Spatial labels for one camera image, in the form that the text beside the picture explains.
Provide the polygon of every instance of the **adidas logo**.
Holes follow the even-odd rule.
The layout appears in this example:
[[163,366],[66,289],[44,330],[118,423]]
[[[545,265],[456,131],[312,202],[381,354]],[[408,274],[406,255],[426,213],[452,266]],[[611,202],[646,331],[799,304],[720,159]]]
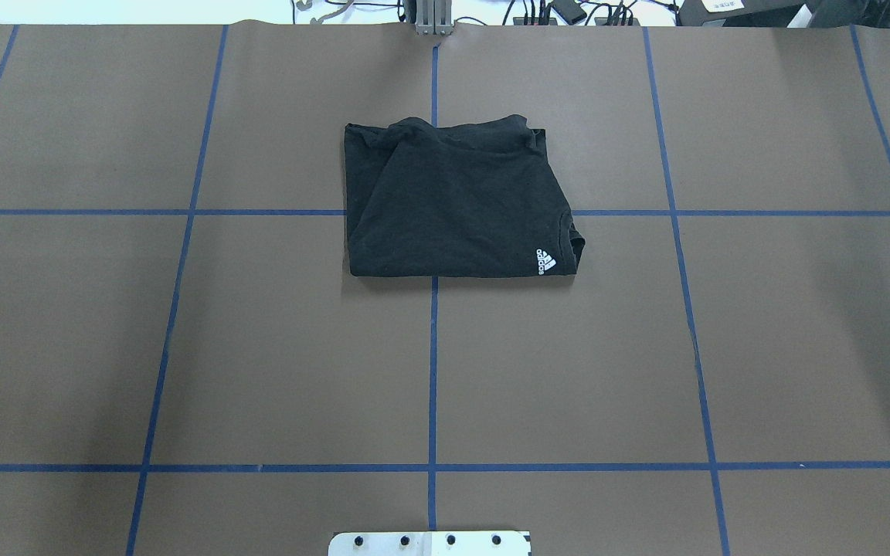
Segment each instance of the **adidas logo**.
[[535,254],[538,256],[538,274],[544,274],[546,270],[555,266],[555,260],[545,251],[538,249]]

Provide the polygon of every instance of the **white metal plate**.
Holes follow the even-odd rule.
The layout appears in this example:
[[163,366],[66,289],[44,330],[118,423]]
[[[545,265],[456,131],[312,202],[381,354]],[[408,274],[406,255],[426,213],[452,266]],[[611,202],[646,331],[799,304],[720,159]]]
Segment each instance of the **white metal plate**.
[[337,534],[328,556],[530,556],[527,531],[400,531]]

